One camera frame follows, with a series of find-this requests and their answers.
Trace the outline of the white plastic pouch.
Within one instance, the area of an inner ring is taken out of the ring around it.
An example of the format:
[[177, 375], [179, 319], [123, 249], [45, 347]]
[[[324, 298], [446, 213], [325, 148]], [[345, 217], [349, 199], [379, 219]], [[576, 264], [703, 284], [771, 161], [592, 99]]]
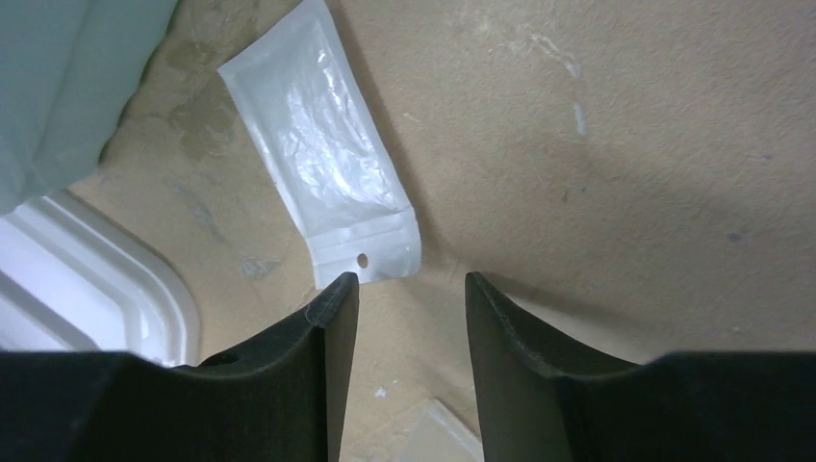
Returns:
[[322, 1], [303, 1], [222, 65], [232, 97], [310, 253], [315, 283], [421, 267], [415, 209]]

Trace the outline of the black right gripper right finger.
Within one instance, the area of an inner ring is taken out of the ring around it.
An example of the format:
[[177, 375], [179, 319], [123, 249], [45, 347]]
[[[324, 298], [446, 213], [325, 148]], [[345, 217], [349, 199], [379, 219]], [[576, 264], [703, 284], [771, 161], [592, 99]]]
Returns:
[[482, 274], [465, 279], [488, 461], [811, 461], [811, 352], [687, 351], [644, 365], [582, 344]]

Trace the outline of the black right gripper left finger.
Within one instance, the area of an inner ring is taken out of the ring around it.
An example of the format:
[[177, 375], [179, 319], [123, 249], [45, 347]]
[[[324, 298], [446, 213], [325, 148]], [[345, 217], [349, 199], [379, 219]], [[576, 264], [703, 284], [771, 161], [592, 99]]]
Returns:
[[128, 352], [5, 352], [5, 461], [336, 461], [359, 310], [346, 272], [200, 365]]

